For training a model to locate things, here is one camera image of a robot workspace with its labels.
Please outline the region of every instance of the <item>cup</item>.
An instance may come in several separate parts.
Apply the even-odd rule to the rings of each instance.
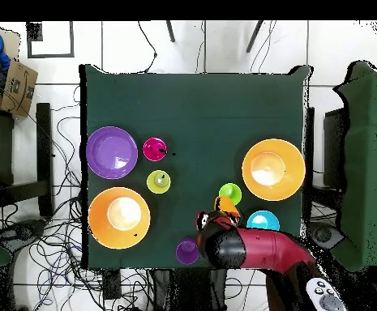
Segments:
[[[196,262],[199,256],[197,243],[193,238],[186,237],[175,250],[177,260],[184,265],[191,265]]]

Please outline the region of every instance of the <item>cardboard box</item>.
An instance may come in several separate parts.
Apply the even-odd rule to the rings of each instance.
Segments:
[[[0,110],[27,117],[38,73],[18,62],[19,34],[0,29],[3,51],[11,59],[5,90],[0,94]]]

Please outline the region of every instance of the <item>floor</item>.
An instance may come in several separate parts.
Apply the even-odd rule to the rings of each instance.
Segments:
[[[250,53],[246,47],[257,20],[251,21],[215,21],[206,23],[206,71],[212,73],[288,73],[298,65],[313,66],[314,72],[309,85],[309,105],[315,107],[315,153],[314,170],[323,171],[323,116],[326,112],[343,106],[341,98],[332,87],[344,81],[348,65],[357,60],[367,60],[377,67],[377,23],[367,21],[312,21],[312,20],[277,20],[265,21]],[[156,73],[195,73],[203,72],[202,21],[172,21],[176,41],[171,43],[165,21],[141,22],[148,39],[155,47],[157,58],[151,72]],[[28,58],[26,27],[22,22],[1,22],[6,30],[18,32],[21,36],[19,60],[38,72],[38,80],[30,115],[35,117],[37,102],[50,102],[52,109],[75,105],[79,101],[78,65],[93,64],[110,73],[137,72],[145,70],[152,61],[153,51],[139,30],[137,22],[73,22],[74,57],[73,58]],[[70,53],[70,33],[68,22],[43,22],[43,41],[32,42],[32,54]],[[269,30],[272,34],[267,40]],[[75,146],[70,168],[80,176],[80,160],[77,154],[79,138],[79,107],[72,107],[52,112],[53,137],[62,149],[71,155],[70,144],[57,132],[66,135]],[[30,118],[17,117],[14,129],[13,173],[15,183],[36,180],[36,127]],[[71,189],[59,186],[64,178],[64,162],[60,154],[54,152],[54,193],[55,206],[71,196]],[[322,185],[322,174],[314,174],[314,183]],[[72,190],[77,195],[78,188]],[[13,207],[6,207],[4,214],[10,214]],[[55,219],[67,217],[66,211],[57,213]],[[36,218],[38,207],[35,199],[21,202],[19,211],[11,219],[17,221]],[[76,230],[79,240],[79,229]],[[41,265],[47,262],[40,255],[37,247],[23,249],[15,264],[15,297],[18,305],[27,305],[33,309],[39,301],[39,291],[45,291],[49,280],[40,274]],[[253,270],[230,270],[225,289],[228,311],[268,311],[263,273]],[[123,270],[126,278],[134,271]],[[124,292],[129,292],[133,279],[126,280]],[[49,294],[51,301],[46,301],[38,311],[60,311],[61,304],[71,294],[71,288],[60,286]],[[69,305],[62,311],[101,311],[92,301],[86,289],[75,291]],[[139,304],[146,304],[146,297],[141,292]]]

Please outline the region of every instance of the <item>lime green cup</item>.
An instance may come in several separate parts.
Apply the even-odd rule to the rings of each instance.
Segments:
[[[234,205],[237,205],[242,200],[242,190],[236,184],[229,182],[223,185],[218,192],[218,195],[225,195],[231,199]]]

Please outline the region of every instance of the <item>white remote control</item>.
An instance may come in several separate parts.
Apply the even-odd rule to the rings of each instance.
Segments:
[[[338,292],[324,279],[309,280],[306,284],[306,292],[316,311],[347,311]]]

